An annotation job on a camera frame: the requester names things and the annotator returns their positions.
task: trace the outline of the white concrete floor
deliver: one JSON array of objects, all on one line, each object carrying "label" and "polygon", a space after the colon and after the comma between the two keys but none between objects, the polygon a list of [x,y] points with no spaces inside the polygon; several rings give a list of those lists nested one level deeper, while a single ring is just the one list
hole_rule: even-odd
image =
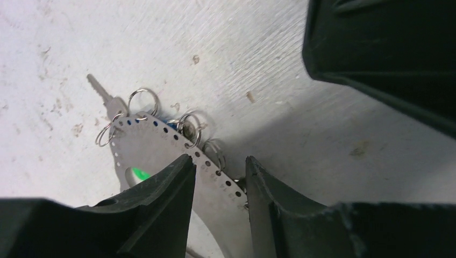
[{"label": "white concrete floor", "polygon": [[81,206],[118,193],[110,151],[94,145],[107,121],[90,72],[124,98],[153,89],[164,117],[206,113],[205,137],[225,143],[229,175],[242,175],[254,155],[324,204],[456,202],[455,141],[308,77],[306,8],[305,0],[1,1],[0,196]]}]

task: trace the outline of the key ring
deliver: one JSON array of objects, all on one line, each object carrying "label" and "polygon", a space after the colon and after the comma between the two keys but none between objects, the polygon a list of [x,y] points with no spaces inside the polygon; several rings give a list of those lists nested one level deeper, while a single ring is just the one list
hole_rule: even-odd
[{"label": "key ring", "polygon": [[203,143],[203,147],[201,148],[201,150],[205,152],[208,147],[210,147],[216,155],[218,161],[218,168],[220,169],[220,171],[225,170],[226,159],[222,153],[222,149],[220,148],[220,146],[212,140],[207,140],[205,143]]},{"label": "key ring", "polygon": [[185,113],[184,115],[182,115],[182,117],[177,121],[177,131],[179,133],[182,132],[183,130],[183,125],[185,123],[185,121],[189,118],[189,117],[193,117],[194,120],[196,121],[197,123],[197,127],[196,127],[196,140],[195,142],[192,144],[192,145],[189,145],[189,144],[184,144],[184,146],[187,148],[187,149],[191,149],[195,146],[197,146],[198,144],[200,144],[200,141],[201,141],[201,123],[200,123],[200,120],[192,113]]},{"label": "key ring", "polygon": [[95,144],[97,144],[97,145],[100,146],[100,147],[104,147],[104,146],[108,145],[109,142],[112,140],[112,138],[114,138],[114,135],[115,135],[116,132],[117,132],[117,127],[114,128],[114,132],[111,133],[111,134],[109,135],[108,140],[107,140],[104,144],[101,144],[101,139],[102,139],[102,137],[104,136],[104,134],[106,133],[106,131],[109,129],[109,127],[112,126],[112,123],[113,123],[117,118],[119,118],[119,117],[121,117],[121,116],[124,116],[124,115],[125,115],[125,114],[123,114],[123,113],[119,113],[119,114],[115,115],[114,118],[112,119],[112,121],[109,122],[103,129],[101,129],[101,131],[100,131],[99,134],[97,135],[97,138],[95,138]]},{"label": "key ring", "polygon": [[[131,99],[138,93],[140,92],[148,92],[149,94],[152,95],[152,97],[154,97],[154,101],[155,101],[155,105],[154,105],[154,110],[152,111],[151,115],[155,116],[158,112],[158,109],[159,109],[159,100],[158,100],[158,96],[155,94],[155,92],[153,92],[151,89],[146,89],[146,88],[142,88],[142,89],[138,89],[138,90],[135,90],[133,93],[130,94],[129,96],[129,102],[128,102],[128,114],[127,116],[130,115],[131,113],[131,110],[130,110],[130,103],[131,103]],[[147,118],[143,117],[143,118],[137,118],[138,120],[146,120]]]},{"label": "key ring", "polygon": [[177,125],[179,123],[178,119],[171,119],[166,122],[167,125]]}]

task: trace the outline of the key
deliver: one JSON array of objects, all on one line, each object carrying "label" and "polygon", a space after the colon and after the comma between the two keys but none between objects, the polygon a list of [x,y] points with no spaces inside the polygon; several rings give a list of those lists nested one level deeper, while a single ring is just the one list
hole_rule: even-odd
[{"label": "key", "polygon": [[128,114],[129,110],[123,99],[109,95],[93,75],[88,74],[87,79],[93,89],[95,89],[95,91],[103,98],[103,105],[106,107],[108,118],[110,120],[113,120],[114,117],[120,113],[126,115]]}]

